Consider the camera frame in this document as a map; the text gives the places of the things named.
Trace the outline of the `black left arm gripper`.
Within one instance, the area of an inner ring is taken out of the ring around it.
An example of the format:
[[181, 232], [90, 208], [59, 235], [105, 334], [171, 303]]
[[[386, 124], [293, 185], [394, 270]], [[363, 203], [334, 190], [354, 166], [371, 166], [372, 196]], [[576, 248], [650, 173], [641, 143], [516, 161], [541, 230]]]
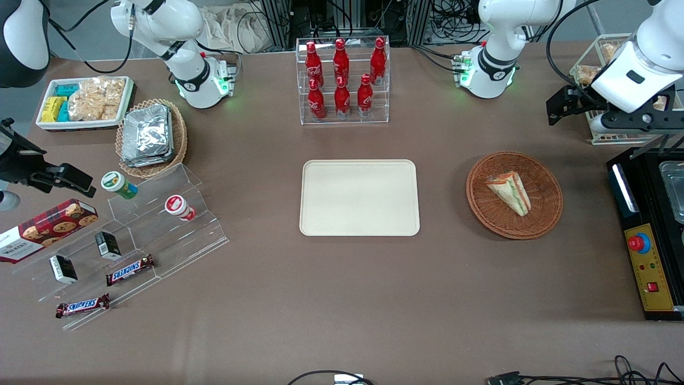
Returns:
[[[578, 108], [594, 106], [593, 98], [577, 86], [563, 86], [546, 101], [547, 119], [554, 126], [562, 118], [575, 115]], [[597, 134], [672, 134], [682, 131], [682, 108], [672, 98], [652, 98], [633, 112], [608, 103], [607, 110], [589, 121]]]

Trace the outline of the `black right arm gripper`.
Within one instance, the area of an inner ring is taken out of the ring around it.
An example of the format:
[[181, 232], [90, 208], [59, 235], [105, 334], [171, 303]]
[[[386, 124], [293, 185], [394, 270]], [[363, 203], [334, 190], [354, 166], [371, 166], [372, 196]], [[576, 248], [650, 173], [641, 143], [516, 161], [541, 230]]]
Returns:
[[96, 187], [93, 177], [72, 164], [62, 163], [51, 167], [45, 163], [46, 151], [28, 141], [12, 128], [14, 119], [2, 120], [1, 179], [4, 182], [36, 189], [52, 189], [53, 186], [76, 191], [93, 198]]

